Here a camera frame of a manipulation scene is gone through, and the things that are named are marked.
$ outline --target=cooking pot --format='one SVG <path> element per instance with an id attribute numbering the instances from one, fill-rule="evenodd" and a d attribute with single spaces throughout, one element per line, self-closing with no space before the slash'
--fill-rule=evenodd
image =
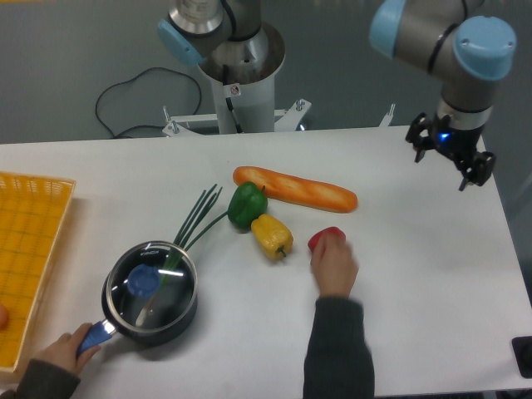
<path id="1" fill-rule="evenodd" d="M 196 267 L 182 248 L 165 241 L 136 245 L 107 275 L 101 290 L 106 319 L 91 327 L 78 355 L 117 332 L 147 346 L 179 336 L 196 313 L 197 287 Z"/>

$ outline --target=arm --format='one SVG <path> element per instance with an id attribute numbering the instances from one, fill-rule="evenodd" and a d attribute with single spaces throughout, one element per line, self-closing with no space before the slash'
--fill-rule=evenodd
<path id="1" fill-rule="evenodd" d="M 314 250 L 316 302 L 305 359 L 304 399 L 373 398 L 375 373 L 364 341 L 362 307 L 348 296 L 357 264 L 343 239 L 323 236 Z"/>
<path id="2" fill-rule="evenodd" d="M 30 360 L 17 391 L 7 391 L 0 399 L 68 399 L 80 382 L 78 375 L 99 347 L 92 347 L 76 357 L 90 323 L 82 324 L 73 334 L 65 333 Z"/>
<path id="3" fill-rule="evenodd" d="M 42 360 L 32 359 L 17 391 L 7 391 L 0 399 L 68 399 L 80 379 L 74 374 Z"/>

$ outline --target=blue lid knob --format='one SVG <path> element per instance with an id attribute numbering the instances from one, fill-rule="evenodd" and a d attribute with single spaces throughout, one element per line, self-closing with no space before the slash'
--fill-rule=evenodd
<path id="1" fill-rule="evenodd" d="M 127 276 L 127 290 L 136 297 L 149 298 L 160 286 L 160 274 L 157 268 L 139 264 Z"/>
<path id="2" fill-rule="evenodd" d="M 496 17 L 464 21 L 453 42 L 458 62 L 483 81 L 498 81 L 510 72 L 516 46 L 512 27 Z"/>

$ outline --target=red bell pepper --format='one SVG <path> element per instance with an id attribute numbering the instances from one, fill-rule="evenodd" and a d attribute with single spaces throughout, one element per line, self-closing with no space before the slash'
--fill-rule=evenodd
<path id="1" fill-rule="evenodd" d="M 313 237 L 308 241 L 308 247 L 310 248 L 310 252 L 314 252 L 314 249 L 316 248 L 316 245 L 318 245 L 319 239 L 322 237 L 322 235 L 325 234 L 332 234 L 336 235 L 337 237 L 340 237 L 345 241 L 346 235 L 343 231 L 341 231 L 338 227 L 327 227 L 326 229 L 323 229 L 322 231 L 318 231 Z"/>

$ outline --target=gray floor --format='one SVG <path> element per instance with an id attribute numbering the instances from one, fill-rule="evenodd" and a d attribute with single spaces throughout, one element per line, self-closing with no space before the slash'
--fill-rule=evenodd
<path id="1" fill-rule="evenodd" d="M 431 114 L 441 84 L 388 61 L 368 45 L 369 24 L 381 3 L 263 0 L 264 20 L 282 33 L 287 48 L 277 77 L 276 107 L 289 107 L 299 97 L 310 100 L 306 123 L 311 129 L 376 126 L 392 102 L 397 104 L 394 125 L 409 124 L 421 111 Z M 198 78 L 204 92 L 199 113 L 214 112 L 206 82 L 196 70 L 180 66 L 156 35 L 167 4 L 58 0 L 0 5 L 0 144 L 109 138 L 94 116 L 96 98 L 148 67 Z M 487 0 L 482 13 L 505 19 L 518 36 L 515 67 L 500 91 L 485 141 L 499 156 L 495 177 L 532 293 L 532 190 L 521 189 L 532 171 L 532 1 Z M 158 72 L 110 93 L 101 103 L 101 116 L 116 132 L 139 124 L 162 125 L 163 105 L 171 115 L 188 115 L 197 99 L 191 83 Z"/>

